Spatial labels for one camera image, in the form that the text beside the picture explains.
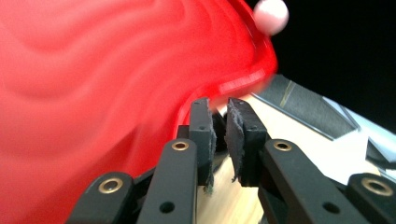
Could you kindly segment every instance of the black plastic part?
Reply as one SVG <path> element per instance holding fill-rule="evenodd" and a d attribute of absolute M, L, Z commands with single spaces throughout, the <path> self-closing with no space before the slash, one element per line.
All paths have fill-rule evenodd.
<path fill-rule="evenodd" d="M 267 129 L 250 104 L 230 98 L 226 141 L 233 161 L 235 177 L 238 177 L 241 186 L 259 186 L 262 169 L 259 150 L 269 138 Z"/>
<path fill-rule="evenodd" d="M 286 223 L 288 206 L 282 199 L 279 199 L 262 186 L 259 186 L 259 199 L 268 223 Z"/>
<path fill-rule="evenodd" d="M 288 207 L 287 223 L 368 223 L 292 142 L 269 140 L 260 154 Z"/>
<path fill-rule="evenodd" d="M 396 184 L 373 174 L 352 175 L 347 198 L 372 223 L 396 223 Z"/>
<path fill-rule="evenodd" d="M 129 216 L 128 220 L 131 220 L 130 223 L 136 223 L 137 218 L 139 217 L 140 211 L 142 209 L 143 203 L 146 200 L 146 195 L 149 190 L 149 185 L 151 183 L 151 179 L 154 175 L 154 169 L 151 169 L 142 175 L 138 176 L 134 180 L 134 198 L 136 201 L 136 205 L 134 206 L 134 210 L 130 213 L 128 213 Z"/>
<path fill-rule="evenodd" d="M 216 133 L 216 152 L 215 157 L 213 158 L 213 172 L 222 165 L 224 159 L 228 156 L 227 144 L 225 143 L 225 130 L 226 130 L 226 121 L 224 117 L 219 113 L 219 111 L 215 111 L 212 115 L 213 120 L 213 129 Z"/>
<path fill-rule="evenodd" d="M 207 98 L 198 99 L 191 104 L 189 137 L 198 149 L 198 185 L 213 185 L 212 162 L 216 150 L 216 134 Z"/>
<path fill-rule="evenodd" d="M 195 223 L 196 161 L 197 147 L 191 140 L 165 145 L 137 223 Z"/>
<path fill-rule="evenodd" d="M 189 138 L 189 125 L 178 125 L 177 138 Z"/>
<path fill-rule="evenodd" d="M 134 181 L 125 173 L 102 175 L 81 195 L 66 223 L 130 222 L 129 214 L 135 206 L 133 190 Z"/>

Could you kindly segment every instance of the ping pong ball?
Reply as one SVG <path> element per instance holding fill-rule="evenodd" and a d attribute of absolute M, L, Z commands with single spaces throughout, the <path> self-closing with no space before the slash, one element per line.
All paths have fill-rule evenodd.
<path fill-rule="evenodd" d="M 267 35 L 276 35 L 285 28 L 289 11 L 282 0 L 261 0 L 253 13 L 256 27 Z"/>

